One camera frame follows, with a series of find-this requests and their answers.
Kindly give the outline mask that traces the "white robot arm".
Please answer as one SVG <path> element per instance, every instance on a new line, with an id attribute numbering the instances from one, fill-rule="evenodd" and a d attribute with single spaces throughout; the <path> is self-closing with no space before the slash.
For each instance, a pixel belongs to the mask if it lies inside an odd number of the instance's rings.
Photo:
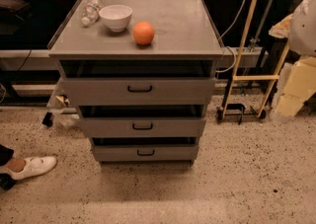
<path id="1" fill-rule="evenodd" d="M 271 119 L 286 123 L 316 94 L 316 0 L 302 0 L 291 15 L 271 27 L 269 35 L 286 38 L 289 49 L 300 56 L 280 70 L 273 98 Z"/>

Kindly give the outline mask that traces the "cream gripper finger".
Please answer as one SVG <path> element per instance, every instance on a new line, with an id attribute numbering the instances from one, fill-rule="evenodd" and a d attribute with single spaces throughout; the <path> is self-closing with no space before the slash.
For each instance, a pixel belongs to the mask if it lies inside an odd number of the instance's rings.
<path id="1" fill-rule="evenodd" d="M 285 62 L 276 84 L 272 120 L 293 120 L 304 103 L 316 93 L 316 58 L 302 57 L 294 64 Z"/>

